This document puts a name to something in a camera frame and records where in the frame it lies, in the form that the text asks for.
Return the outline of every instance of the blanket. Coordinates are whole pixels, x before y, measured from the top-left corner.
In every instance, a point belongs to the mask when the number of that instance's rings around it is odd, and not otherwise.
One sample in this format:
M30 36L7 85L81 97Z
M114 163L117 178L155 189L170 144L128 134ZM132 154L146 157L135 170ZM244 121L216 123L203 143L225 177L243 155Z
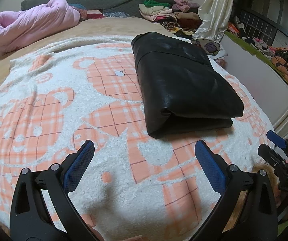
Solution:
M74 27L80 14L66 0L50 0L27 11L0 12L0 56Z
M213 60L215 71L244 102L243 117L233 119L230 129L149 137L133 38L70 38L10 62L10 74L0 87L2 223L9 226L23 167L47 169L90 139L95 156L69 194L84 221L105 240L142 235L152 241L180 241L193 235L219 199L195 158L195 142L204 139L227 163L246 171L261 161L261 143L273 147L265 137L273 129L268 117L247 89ZM55 225L63 229L49 196L44 196Z

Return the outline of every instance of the bed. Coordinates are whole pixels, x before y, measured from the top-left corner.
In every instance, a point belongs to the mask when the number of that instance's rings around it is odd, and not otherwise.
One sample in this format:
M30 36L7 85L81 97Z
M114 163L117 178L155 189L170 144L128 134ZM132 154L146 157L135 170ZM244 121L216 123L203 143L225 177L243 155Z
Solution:
M243 117L233 119L229 129L162 140L147 135L130 42L151 31L175 37L140 18L93 19L0 57L3 224L9 226L21 169L47 169L86 139L95 143L95 157L69 197L105 240L193 235L219 199L195 158L199 139L242 170L265 166L257 148L262 143L272 147L265 134L273 126L247 89L212 59L213 68L243 100ZM49 196L44 197L62 229Z

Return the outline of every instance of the blue textured pad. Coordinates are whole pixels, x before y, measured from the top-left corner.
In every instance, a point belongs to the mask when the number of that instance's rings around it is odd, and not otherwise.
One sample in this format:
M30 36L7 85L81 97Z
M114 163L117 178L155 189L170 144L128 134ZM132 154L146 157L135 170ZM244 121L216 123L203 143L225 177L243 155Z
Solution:
M226 189L225 175L213 159L212 151L202 140L199 140L195 144L195 156L213 190L223 195Z
M278 134L276 134L275 132L269 130L266 133L266 137L268 140L272 141L276 146L278 146L279 148L286 148L286 143L285 143L285 139L280 137Z
M82 152L69 167L63 178L63 189L66 194L77 188L79 181L85 173L89 163L94 157L95 147L92 141L89 141Z

